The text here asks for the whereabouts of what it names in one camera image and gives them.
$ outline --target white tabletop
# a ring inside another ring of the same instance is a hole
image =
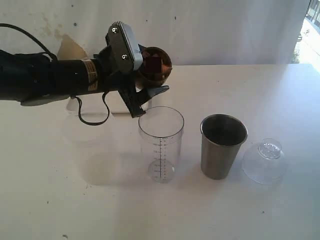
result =
[[[109,181],[96,186],[83,180],[75,162],[99,155],[99,148],[66,144],[66,101],[38,107],[0,101],[0,238],[319,239],[320,75],[312,66],[175,66],[167,83],[170,90],[154,102],[185,118],[181,161],[168,184],[146,177],[137,119],[118,115],[104,126],[100,149],[110,157],[84,169],[95,177],[108,168]],[[248,129],[220,181],[200,170],[200,122],[215,113]],[[241,169],[244,151],[266,137],[281,142],[289,161],[273,186],[253,182]]]

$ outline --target black cable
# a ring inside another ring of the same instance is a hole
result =
[[[46,48],[45,45],[43,45],[38,39],[36,39],[32,34],[27,32],[26,30],[24,30],[18,26],[12,25],[12,24],[8,24],[8,23],[0,23],[0,27],[14,29],[20,33],[23,33],[24,35],[29,37],[31,40],[33,40],[36,44],[38,44],[45,51],[45,53],[48,54],[52,58],[52,60],[54,60],[54,61],[58,60],[56,55],[54,55],[52,52],[50,52],[49,49]]]
[[[90,121],[84,120],[82,118],[82,115],[81,115],[82,100],[78,96],[72,96],[71,97],[71,99],[77,99],[77,101],[79,103],[78,117],[79,117],[81,122],[83,122],[84,124],[87,124],[89,126],[98,126],[98,125],[104,124],[108,120],[108,118],[110,116],[110,109],[109,109],[109,107],[108,107],[108,105],[106,103],[106,95],[107,95],[107,92],[102,94],[102,101],[103,101],[104,105],[106,106],[106,109],[107,109],[108,113],[107,113],[107,116],[106,116],[105,120],[98,121],[98,122],[90,122]]]

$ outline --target clear plastic dome lid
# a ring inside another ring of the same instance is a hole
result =
[[[265,138],[243,156],[242,169],[252,180],[265,185],[277,182],[288,168],[280,142]]]

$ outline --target clear plastic measuring cup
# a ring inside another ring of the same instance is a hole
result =
[[[141,153],[148,162],[148,175],[157,183],[173,179],[181,151],[184,117],[167,106],[148,109],[139,118]]]

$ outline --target stainless steel cup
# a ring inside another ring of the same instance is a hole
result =
[[[200,126],[201,170],[208,178],[224,179],[248,136],[246,126],[233,116],[214,114]]]

